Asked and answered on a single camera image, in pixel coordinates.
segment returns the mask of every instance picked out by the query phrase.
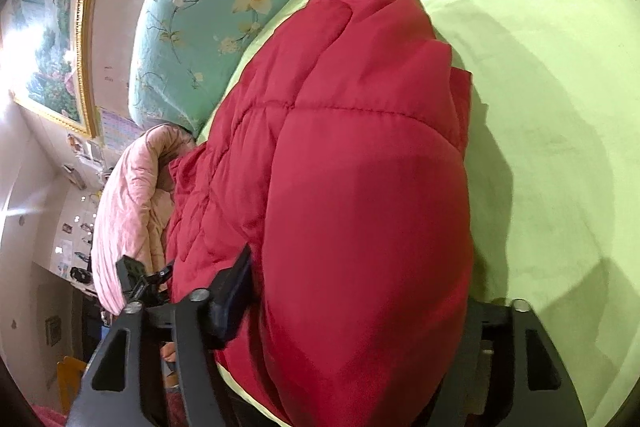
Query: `pink quilt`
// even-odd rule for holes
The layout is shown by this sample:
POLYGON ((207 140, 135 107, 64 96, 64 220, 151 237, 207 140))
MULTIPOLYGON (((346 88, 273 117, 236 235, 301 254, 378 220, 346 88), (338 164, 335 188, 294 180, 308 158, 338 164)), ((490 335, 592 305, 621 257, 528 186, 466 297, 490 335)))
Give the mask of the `pink quilt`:
POLYGON ((164 124, 133 142, 116 164, 100 198, 91 257, 100 303, 113 314, 125 305, 116 261, 128 255, 153 273, 164 264, 162 232, 174 209, 167 165, 195 147, 180 127, 164 124))

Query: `bed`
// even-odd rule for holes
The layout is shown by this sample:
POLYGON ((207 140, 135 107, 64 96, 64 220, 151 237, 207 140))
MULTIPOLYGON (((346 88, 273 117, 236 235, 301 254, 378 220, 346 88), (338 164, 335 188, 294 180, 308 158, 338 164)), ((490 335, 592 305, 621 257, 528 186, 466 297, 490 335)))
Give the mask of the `bed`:
MULTIPOLYGON (((264 25, 226 92, 306 1, 264 25)), ((421 2, 474 75, 472 294, 532 302, 589 425, 607 425, 640 374, 638 1, 421 2)))
MULTIPOLYGON (((129 101, 139 124, 206 140, 212 108, 307 0, 270 0, 266 14, 233 13, 236 1, 146 0, 129 101)), ((472 295, 532 302, 590 426, 615 425, 640 374, 638 1, 421 2, 474 74, 472 295)))

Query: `bolt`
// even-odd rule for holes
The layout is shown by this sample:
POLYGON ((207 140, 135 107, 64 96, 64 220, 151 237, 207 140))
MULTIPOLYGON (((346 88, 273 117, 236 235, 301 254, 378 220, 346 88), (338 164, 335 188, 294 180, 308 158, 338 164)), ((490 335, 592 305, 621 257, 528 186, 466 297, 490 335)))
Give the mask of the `bolt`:
POLYGON ((127 314, 134 314, 142 311, 142 302, 133 301, 124 306, 124 312, 127 314))
POLYGON ((206 301, 209 298, 209 290, 206 288, 198 288, 191 292, 189 295, 189 300, 191 302, 202 302, 206 301))
POLYGON ((513 299, 511 306, 517 312, 530 312, 531 305, 524 299, 513 299))

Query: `red puffer jacket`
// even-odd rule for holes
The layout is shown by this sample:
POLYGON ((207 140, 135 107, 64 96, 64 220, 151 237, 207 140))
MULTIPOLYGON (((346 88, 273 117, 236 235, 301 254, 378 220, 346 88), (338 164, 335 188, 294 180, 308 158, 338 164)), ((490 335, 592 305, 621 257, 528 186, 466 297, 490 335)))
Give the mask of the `red puffer jacket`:
POLYGON ((418 0, 310 0, 172 166, 172 297, 245 243, 260 296, 218 362, 295 427, 403 427, 462 332, 470 75, 418 0))

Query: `black mount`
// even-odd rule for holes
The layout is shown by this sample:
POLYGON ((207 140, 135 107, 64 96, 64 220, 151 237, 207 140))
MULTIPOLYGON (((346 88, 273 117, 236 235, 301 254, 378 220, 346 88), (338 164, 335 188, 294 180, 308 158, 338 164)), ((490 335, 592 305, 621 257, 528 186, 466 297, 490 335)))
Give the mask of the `black mount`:
POLYGON ((166 290, 161 291, 160 286, 171 279, 174 273, 173 261, 159 272, 147 275, 144 264, 123 255, 116 261, 116 273, 127 302, 140 301, 147 307, 169 302, 169 294, 166 290))
MULTIPOLYGON (((191 427, 239 427, 210 350, 238 333, 252 301, 251 251, 207 289, 177 304, 154 305, 170 276, 138 281, 132 300, 100 344, 82 378, 68 427, 167 427, 159 346, 173 340, 180 391, 191 427)), ((275 425, 270 420, 243 427, 275 425)), ((526 301, 510 307, 469 300, 455 359, 413 427, 586 427, 574 385, 526 301), (485 390, 482 388, 484 367, 485 390)))

